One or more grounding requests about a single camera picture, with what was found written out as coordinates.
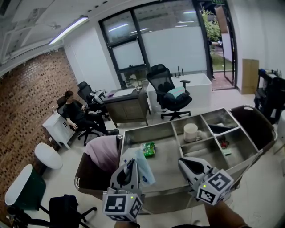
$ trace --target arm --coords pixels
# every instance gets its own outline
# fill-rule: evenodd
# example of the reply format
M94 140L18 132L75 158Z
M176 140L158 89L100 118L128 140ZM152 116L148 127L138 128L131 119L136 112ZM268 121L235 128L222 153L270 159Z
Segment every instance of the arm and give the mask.
M212 45L213 46L219 46L219 43L218 42L212 42Z
M242 228L247 227L243 218L221 201L215 206L204 204L211 227Z
M74 130L76 130L78 128L77 125L75 123L73 123L69 117L66 118L66 120L67 120L68 124L73 127Z
M137 227L129 222L116 222L114 228L137 228Z
M85 105L81 104L78 100L74 100L78 105L79 107L81 107L82 110L85 109Z

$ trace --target tree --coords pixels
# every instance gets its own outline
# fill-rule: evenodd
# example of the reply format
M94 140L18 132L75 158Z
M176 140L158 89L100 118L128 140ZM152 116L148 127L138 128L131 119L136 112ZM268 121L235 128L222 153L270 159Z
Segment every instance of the tree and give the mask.
M217 42L219 40L219 37L221 36L220 27L216 20L216 17L214 17L214 21L208 20L209 15L213 15L213 13L203 8L202 17L207 32L207 37L211 41Z

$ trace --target metal tray compartment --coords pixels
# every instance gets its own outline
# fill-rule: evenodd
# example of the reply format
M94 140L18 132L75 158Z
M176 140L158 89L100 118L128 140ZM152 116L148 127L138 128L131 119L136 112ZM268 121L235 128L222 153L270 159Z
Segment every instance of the metal tray compartment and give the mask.
M202 132L201 139L210 138L212 136L209 128L207 127L206 123L204 122L204 120L201 118L200 115L185 118L185 119L175 120L172 123L173 123L174 129L177 133L177 138L178 138L178 141L180 143L180 146L188 144L184 140L184 126L188 123L194 123L197 125L198 130Z
M148 157L156 183L145 187L143 193L154 193L186 186L187 182L181 175L178 159L182 156L171 122L147 126L125 132L122 154L128 149L139 148L141 143L155 143L156 153Z
M225 158L228 162L229 167L234 167L249 158L257 155L258 151L255 149L252 142L242 131L242 129L236 129L231 132L225 133L223 135L217 136L217 140L221 140L225 137L225 140L229 143L227 149L222 149L224 153L225 150L230 151L230 155L225 155Z
M227 170L229 168L215 139L194 142L181 147L184 157L195 157L205 159L212 167Z
M213 125L220 125L231 128L238 127L237 122L231 117L231 115L225 109L219 109L213 112L205 113L202 116L208 125L213 124Z

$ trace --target brick wall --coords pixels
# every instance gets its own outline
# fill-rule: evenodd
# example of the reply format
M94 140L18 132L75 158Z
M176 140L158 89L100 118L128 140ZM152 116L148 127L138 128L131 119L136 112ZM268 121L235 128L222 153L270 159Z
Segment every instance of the brick wall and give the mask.
M52 114L51 106L66 90L78 91L63 49L46 53L20 65L0 79L0 219L5 221L5 193L21 170L42 164L34 155L50 135L41 125Z

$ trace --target pink cloth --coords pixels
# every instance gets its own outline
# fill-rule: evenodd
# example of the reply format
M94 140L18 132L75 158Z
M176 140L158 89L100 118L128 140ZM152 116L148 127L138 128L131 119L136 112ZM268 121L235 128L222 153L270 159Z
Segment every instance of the pink cloth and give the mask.
M116 136L101 136L87 143L84 153L102 170L114 173L118 162Z

